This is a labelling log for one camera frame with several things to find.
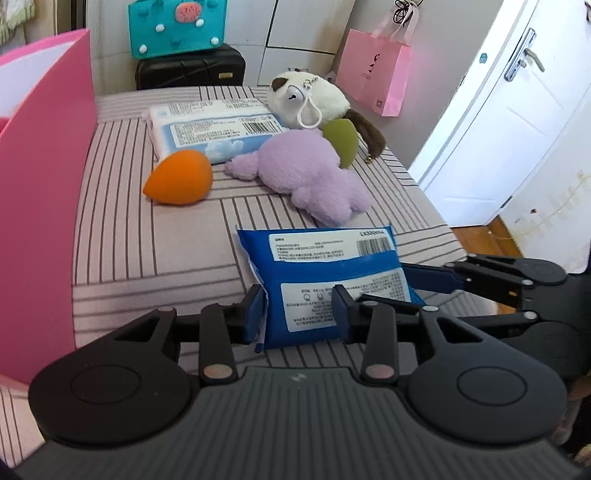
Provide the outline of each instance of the wooden floor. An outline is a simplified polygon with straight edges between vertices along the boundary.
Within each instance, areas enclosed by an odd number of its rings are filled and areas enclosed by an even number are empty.
[[[488,226],[452,228],[456,237],[470,254],[523,257],[503,221],[497,217]],[[499,304],[499,313],[513,313],[515,309]]]

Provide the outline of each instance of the white plush toy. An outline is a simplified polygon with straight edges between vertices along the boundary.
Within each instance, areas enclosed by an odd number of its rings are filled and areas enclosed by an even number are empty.
[[[351,108],[343,92],[318,75],[299,70],[280,74],[271,82],[267,101],[289,128],[323,129],[334,120],[350,120],[368,145],[369,159],[379,156],[386,146],[381,132]]]

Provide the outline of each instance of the mattress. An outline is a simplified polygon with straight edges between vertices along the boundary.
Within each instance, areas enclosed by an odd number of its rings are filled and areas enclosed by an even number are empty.
[[[73,328],[79,348],[163,305],[180,314],[210,303],[239,301],[255,282],[236,228],[316,228],[321,225],[259,181],[227,177],[214,166],[207,199],[195,205],[158,205],[142,193],[155,155],[142,113],[166,102],[258,98],[267,88],[184,87],[97,98],[98,126],[90,145],[76,219],[72,261]],[[450,228],[390,150],[367,165],[360,139],[353,168],[373,196],[373,205],[347,226],[392,225],[404,262],[442,265],[466,253]],[[496,313],[486,299],[456,292],[419,292],[456,315]],[[183,344],[179,364],[197,371],[199,345]],[[272,367],[361,365],[362,345],[338,340],[255,353],[235,348],[241,372],[249,365]],[[401,372],[416,366],[413,346],[401,345]],[[26,393],[0,387],[0,455],[19,463],[41,442]]]

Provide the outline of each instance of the teal fabric bag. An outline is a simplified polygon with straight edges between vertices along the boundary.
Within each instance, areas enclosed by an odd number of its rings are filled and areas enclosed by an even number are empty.
[[[223,44],[226,0],[138,0],[128,14],[131,54],[138,60]]]

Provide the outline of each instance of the pink box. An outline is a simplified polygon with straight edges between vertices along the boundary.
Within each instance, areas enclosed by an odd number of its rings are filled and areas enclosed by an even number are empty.
[[[3,55],[0,85],[0,380],[16,385],[74,349],[74,226],[97,118],[89,31]]]

